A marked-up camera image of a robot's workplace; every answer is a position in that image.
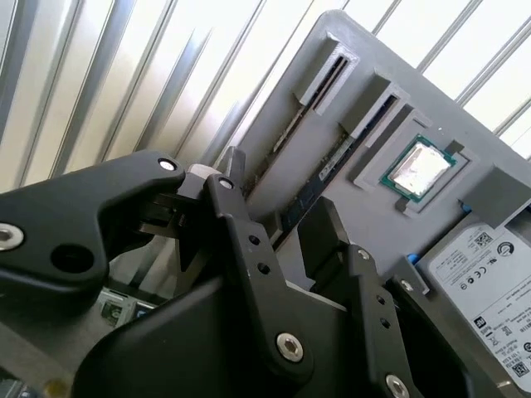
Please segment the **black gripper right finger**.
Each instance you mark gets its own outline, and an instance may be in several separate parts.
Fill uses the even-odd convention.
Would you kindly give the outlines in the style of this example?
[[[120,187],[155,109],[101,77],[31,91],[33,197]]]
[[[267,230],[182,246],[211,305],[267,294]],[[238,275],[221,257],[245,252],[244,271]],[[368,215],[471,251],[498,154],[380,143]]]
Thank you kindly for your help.
[[[314,355],[309,397],[471,397],[471,359],[412,278],[377,273],[351,242],[332,201],[297,228],[314,281],[300,315]]]

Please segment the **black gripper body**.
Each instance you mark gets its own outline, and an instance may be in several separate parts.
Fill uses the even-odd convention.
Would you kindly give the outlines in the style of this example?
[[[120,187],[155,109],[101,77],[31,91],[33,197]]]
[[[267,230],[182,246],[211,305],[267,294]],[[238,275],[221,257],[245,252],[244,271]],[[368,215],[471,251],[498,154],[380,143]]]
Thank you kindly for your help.
[[[278,382],[260,363],[242,302],[222,279],[173,299],[100,340],[81,363],[75,397],[369,397],[348,314],[290,287],[314,372]]]

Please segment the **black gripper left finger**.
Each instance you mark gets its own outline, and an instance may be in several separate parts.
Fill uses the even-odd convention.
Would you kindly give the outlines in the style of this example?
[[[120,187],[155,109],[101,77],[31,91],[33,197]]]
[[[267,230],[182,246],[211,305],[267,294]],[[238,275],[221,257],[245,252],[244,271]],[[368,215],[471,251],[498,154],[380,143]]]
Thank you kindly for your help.
[[[234,150],[222,172],[200,180],[142,151],[2,194],[2,292],[32,315],[82,313],[112,259],[167,234],[184,243],[187,260],[207,251],[199,283],[173,299],[222,279],[242,302],[260,363],[278,382],[306,384],[313,354],[266,231],[249,216],[245,163]]]

